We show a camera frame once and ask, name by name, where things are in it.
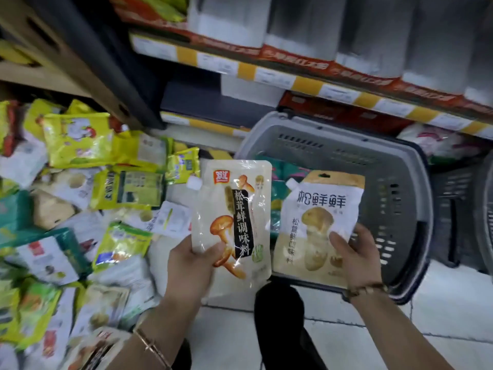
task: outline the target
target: cream colored packet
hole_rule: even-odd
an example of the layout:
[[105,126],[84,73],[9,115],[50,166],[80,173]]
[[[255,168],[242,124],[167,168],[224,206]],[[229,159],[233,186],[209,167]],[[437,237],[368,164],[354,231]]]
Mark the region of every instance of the cream colored packet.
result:
[[192,244],[203,252],[226,243],[209,296],[258,288],[271,275],[272,165],[268,161],[211,160],[192,215]]
[[282,205],[274,271],[346,287],[342,258],[328,236],[335,231],[349,240],[364,187],[365,177],[361,175],[321,170],[308,174]]

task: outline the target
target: hand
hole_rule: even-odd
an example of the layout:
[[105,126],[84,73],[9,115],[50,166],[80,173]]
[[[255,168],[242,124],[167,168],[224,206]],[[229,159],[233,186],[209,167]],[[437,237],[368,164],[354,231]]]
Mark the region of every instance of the hand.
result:
[[380,254],[370,230],[362,224],[356,224],[354,232],[358,234],[358,240],[353,248],[336,232],[329,234],[330,243],[342,256],[348,287],[381,283]]
[[180,304],[200,304],[211,284],[213,264],[221,258],[225,247],[224,243],[217,243],[204,253],[195,254],[189,235],[171,249],[164,298]]

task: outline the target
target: forearm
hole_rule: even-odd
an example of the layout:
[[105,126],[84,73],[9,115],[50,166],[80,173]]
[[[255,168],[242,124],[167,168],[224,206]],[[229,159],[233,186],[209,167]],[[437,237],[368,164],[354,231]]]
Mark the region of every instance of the forearm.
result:
[[387,295],[361,295],[351,303],[389,370],[453,370]]
[[[149,340],[155,341],[156,347],[163,353],[169,364],[175,360],[199,307],[199,303],[178,304],[165,296],[139,326]],[[161,369],[155,356],[149,351],[145,352],[144,348],[142,341],[133,334],[111,362],[108,370]]]

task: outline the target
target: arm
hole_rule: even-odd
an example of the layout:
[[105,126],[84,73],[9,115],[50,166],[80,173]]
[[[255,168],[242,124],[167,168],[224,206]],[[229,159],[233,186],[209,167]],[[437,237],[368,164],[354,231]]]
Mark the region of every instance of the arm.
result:
[[[350,247],[335,232],[330,242],[343,257],[350,289],[382,282],[380,255],[370,231],[357,224],[358,241]],[[383,292],[351,299],[389,370],[453,370],[409,318]]]
[[[168,260],[168,284],[160,304],[142,322],[139,329],[173,364],[185,335],[206,295],[213,274],[213,263],[224,251],[224,244],[216,244],[201,255],[192,252],[190,236],[173,248]],[[144,344],[134,334],[108,366],[108,370],[161,369],[152,353],[144,351]]]

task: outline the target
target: bracelet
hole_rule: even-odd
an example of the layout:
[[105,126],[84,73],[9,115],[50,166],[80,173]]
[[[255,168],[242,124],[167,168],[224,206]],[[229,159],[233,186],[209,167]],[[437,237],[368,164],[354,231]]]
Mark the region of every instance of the bracelet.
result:
[[345,290],[342,294],[342,300],[350,302],[352,298],[355,298],[361,294],[373,294],[375,291],[388,293],[388,287],[383,283],[373,283],[367,286],[357,287],[351,290]]
[[166,359],[166,357],[164,357],[163,352],[161,352],[156,347],[156,344],[154,341],[150,341],[147,338],[147,336],[145,336],[145,334],[143,333],[143,331],[141,329],[136,329],[134,331],[134,333],[142,341],[142,343],[144,343],[145,350],[146,351],[149,350],[150,352],[152,352],[155,355],[155,357],[157,358],[157,360],[159,361],[159,363],[164,367],[165,370],[173,370],[171,368],[171,365],[169,364],[168,360]]

